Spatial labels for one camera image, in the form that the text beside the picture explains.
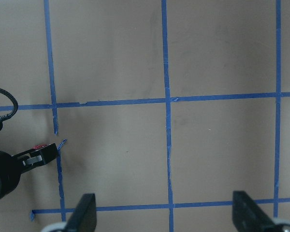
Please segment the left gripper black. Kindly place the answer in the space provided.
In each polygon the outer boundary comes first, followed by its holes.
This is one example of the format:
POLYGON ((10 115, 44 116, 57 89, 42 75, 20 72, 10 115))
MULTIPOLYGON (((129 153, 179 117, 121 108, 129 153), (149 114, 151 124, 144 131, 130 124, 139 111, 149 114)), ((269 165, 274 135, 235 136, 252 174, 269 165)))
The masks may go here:
POLYGON ((45 166, 57 157, 58 149, 55 143, 39 150, 31 148, 16 155, 0 151, 0 200, 15 190, 21 172, 45 166))

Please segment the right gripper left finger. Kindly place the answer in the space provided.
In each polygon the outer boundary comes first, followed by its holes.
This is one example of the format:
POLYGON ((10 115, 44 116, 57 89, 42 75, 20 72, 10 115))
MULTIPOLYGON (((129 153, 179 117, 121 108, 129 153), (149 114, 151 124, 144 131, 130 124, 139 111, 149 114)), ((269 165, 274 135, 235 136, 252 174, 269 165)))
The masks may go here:
POLYGON ((66 232, 94 232, 97 226, 96 197, 94 193, 82 196, 65 226, 66 232))

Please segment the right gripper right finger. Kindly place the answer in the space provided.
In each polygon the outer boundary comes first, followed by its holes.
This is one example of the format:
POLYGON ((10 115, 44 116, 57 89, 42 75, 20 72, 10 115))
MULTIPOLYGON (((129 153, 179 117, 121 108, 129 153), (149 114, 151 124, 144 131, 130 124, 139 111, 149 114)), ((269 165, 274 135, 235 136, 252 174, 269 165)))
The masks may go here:
POLYGON ((274 232, 274 222, 245 191, 232 194, 232 222, 238 232, 274 232))

